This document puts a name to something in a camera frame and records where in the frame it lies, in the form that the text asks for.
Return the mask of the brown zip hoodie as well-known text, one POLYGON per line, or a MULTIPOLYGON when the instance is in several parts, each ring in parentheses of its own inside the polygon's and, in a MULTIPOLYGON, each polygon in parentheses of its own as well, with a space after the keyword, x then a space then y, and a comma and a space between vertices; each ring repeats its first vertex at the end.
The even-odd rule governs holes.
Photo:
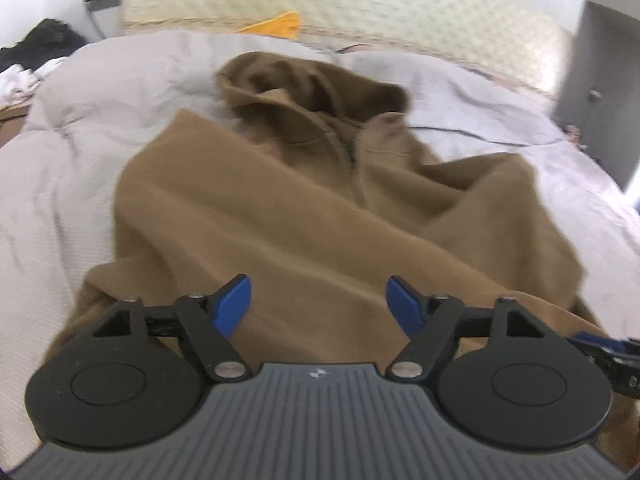
POLYGON ((634 479, 632 399, 567 341, 582 269, 532 168, 439 162, 406 92, 317 61, 247 53, 219 72, 237 134, 188 110, 128 162, 113 261, 92 269, 32 376, 35 479, 634 479), (174 302, 252 284, 209 384, 174 302), (465 304, 429 384, 387 378, 409 338, 398 275, 465 304))

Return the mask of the black clothes pile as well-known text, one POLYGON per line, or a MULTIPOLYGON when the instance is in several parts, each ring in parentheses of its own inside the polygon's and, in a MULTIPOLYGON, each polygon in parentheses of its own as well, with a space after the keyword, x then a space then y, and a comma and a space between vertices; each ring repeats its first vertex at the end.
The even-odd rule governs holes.
POLYGON ((45 18, 25 38, 13 47, 0 50, 0 70, 13 65, 24 70, 38 70, 54 58, 66 58, 88 44, 88 40, 75 32, 69 24, 54 18, 45 18))

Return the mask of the cream quilted headboard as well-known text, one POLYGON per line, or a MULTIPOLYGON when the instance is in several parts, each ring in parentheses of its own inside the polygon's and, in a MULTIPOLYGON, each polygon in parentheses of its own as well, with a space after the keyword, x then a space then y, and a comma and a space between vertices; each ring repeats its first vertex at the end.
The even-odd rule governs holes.
POLYGON ((298 13, 304 41, 434 55, 548 96, 570 67, 572 34, 518 0, 122 0, 122 27, 219 34, 286 11, 298 13))

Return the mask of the white clothes pile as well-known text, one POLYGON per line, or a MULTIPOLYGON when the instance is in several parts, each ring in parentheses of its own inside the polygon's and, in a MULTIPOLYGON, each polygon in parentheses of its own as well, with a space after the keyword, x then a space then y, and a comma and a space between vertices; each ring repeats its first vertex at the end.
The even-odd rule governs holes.
POLYGON ((20 64, 14 64, 7 68, 0 74, 1 107, 14 106, 30 99, 50 73, 54 72, 66 60, 66 56, 52 58, 36 70, 30 70, 20 64))

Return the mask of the yellow cloth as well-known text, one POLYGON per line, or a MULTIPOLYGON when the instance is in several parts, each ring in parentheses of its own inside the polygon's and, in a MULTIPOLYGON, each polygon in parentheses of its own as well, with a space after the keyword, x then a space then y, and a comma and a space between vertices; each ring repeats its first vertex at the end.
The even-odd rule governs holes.
POLYGON ((284 12, 269 20, 257 22, 237 29, 237 34, 269 36, 297 40, 302 27, 300 15, 294 11, 284 12))

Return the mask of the grey bed sheet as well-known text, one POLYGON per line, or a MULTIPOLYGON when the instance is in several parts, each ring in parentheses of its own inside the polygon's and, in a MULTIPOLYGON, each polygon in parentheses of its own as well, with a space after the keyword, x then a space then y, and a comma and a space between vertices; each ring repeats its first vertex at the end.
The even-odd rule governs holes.
POLYGON ((6 479, 634 479, 639 345, 430 58, 160 32, 77 51, 1 151, 6 479))

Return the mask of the cardboard box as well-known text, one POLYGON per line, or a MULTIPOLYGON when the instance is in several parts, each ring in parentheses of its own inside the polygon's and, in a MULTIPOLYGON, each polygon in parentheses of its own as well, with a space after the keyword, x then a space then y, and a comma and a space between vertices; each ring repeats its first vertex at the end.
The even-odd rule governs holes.
POLYGON ((0 117, 0 146, 6 145, 20 133, 29 110, 29 103, 2 110, 0 117))

